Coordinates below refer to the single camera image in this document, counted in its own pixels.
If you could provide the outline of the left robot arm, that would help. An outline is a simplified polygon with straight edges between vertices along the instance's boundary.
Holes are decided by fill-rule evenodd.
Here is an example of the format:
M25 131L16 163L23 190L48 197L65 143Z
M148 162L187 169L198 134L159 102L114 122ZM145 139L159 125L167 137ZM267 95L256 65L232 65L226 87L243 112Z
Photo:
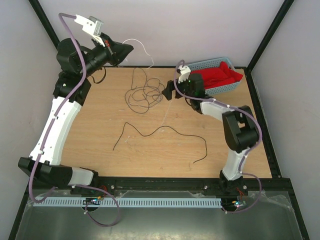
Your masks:
M96 171L61 165L68 133L91 88L88 77L105 64L117 66L134 49L130 44L113 41L104 33L100 37L102 42L94 41L93 49L73 43L71 38L62 40L57 46L56 59L61 72L53 91L48 120L30 155L18 161L18 167L30 178L57 188L82 185L89 194L100 188ZM77 46L84 63L81 63Z

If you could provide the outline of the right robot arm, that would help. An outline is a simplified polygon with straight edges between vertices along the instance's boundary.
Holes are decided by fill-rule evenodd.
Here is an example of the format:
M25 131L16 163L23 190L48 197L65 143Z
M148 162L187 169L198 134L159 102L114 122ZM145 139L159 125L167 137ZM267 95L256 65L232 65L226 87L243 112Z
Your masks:
M262 130L251 108L247 105L234 107L207 94L199 73L193 73L181 82L169 80L161 93L170 101L173 91L176 99L189 99L194 111L222 122L228 156L219 174L218 188L223 194L231 195L244 185L244 164L249 152L262 140Z

